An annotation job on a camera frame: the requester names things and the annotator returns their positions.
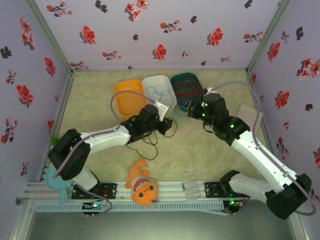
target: plastic bowl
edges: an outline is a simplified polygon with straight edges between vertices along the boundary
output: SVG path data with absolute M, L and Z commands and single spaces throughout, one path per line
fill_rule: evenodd
M 145 95 L 143 85 L 138 79 L 130 79 L 117 83 L 114 87 L 114 92 L 118 93 L 121 91 L 133 91 Z M 115 96 L 115 101 L 119 115 L 125 120 L 138 115 L 147 104 L 147 99 L 144 97 L 127 92 Z
M 186 72 L 178 75 L 174 75 L 171 80 L 171 85 L 177 99 L 177 103 L 179 108 L 184 111 L 188 112 L 188 107 L 184 106 L 187 101 L 195 101 L 200 102 L 202 100 L 202 85 L 199 82 L 197 76 L 191 72 Z M 201 93 L 194 94 L 197 90 L 201 89 Z M 191 93 L 186 94 L 184 96 L 180 96 L 179 93 Z
M 170 112 L 173 111 L 177 104 L 177 99 L 167 76 L 156 75 L 147 77 L 142 80 L 142 85 L 145 95 L 148 98 L 170 107 L 167 114 L 170 114 Z

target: orange bowl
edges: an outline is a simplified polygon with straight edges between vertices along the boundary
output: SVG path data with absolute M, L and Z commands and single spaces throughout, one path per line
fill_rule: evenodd
M 138 79 L 129 79 L 117 83 L 114 92 L 133 91 L 145 95 L 142 82 Z M 134 115 L 138 115 L 142 108 L 147 104 L 147 99 L 134 93 L 120 93 L 115 96 L 116 107 L 119 115 L 128 120 Z

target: floral wallpaper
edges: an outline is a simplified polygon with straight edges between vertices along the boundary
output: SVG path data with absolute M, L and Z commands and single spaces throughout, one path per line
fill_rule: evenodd
M 302 216 L 309 238 L 320 236 L 320 1 L 292 1 L 252 71 L 274 152 L 312 180 L 317 214 Z M 310 203 L 302 206 L 310 212 Z
M 279 0 L 35 2 L 70 67 L 83 71 L 246 68 Z
M 0 15 L 0 239 L 6 240 L 27 183 L 40 170 L 68 74 L 23 1 L 3 2 Z

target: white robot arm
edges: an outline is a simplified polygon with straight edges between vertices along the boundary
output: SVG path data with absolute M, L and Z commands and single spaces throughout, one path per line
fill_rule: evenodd
M 240 118 L 229 115 L 220 94 L 212 88 L 204 89 L 203 92 L 203 102 L 189 104 L 188 117 L 202 120 L 203 128 L 211 127 L 212 133 L 244 155 L 265 178 L 256 180 L 232 170 L 220 179 L 222 190 L 227 196 L 235 192 L 253 197 L 267 204 L 277 217 L 288 218 L 307 200 L 294 182 L 308 193 L 311 189 L 310 178 L 306 174 L 298 175 L 261 142 L 255 142 L 249 126 Z
M 146 105 L 139 115 L 120 125 L 96 132 L 68 130 L 50 150 L 48 158 L 57 169 L 55 176 L 72 180 L 86 191 L 98 193 L 100 181 L 85 167 L 88 156 L 103 149 L 136 142 L 153 131 L 165 134 L 172 119 L 165 117 L 170 108 L 158 101 Z

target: stuffed toy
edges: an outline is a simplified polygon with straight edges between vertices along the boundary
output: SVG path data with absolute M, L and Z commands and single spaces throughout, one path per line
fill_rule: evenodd
M 127 189 L 131 189 L 132 200 L 142 206 L 149 206 L 157 203 L 158 184 L 148 178 L 149 171 L 142 171 L 142 167 L 148 167 L 147 162 L 140 157 L 130 168 L 129 181 L 125 184 Z

